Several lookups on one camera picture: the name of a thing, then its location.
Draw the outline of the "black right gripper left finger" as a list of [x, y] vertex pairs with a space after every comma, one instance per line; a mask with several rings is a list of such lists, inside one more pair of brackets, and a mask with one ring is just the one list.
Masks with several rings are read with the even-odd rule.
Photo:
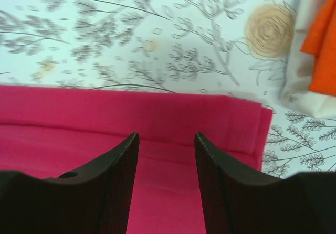
[[138, 154], [132, 133], [57, 178], [1, 171], [1, 233], [126, 233]]

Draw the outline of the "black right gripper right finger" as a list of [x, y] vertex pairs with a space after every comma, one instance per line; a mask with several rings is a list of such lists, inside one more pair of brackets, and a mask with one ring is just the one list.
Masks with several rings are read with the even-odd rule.
[[286, 179], [257, 171], [195, 135], [207, 233], [335, 233], [335, 173]]

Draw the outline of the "magenta pink t-shirt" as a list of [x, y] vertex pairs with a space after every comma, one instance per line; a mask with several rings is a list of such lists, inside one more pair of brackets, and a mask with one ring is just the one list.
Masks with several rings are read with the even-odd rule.
[[56, 177], [137, 132], [128, 233], [204, 233], [195, 134], [261, 170], [271, 118], [225, 95], [1, 86], [1, 169]]

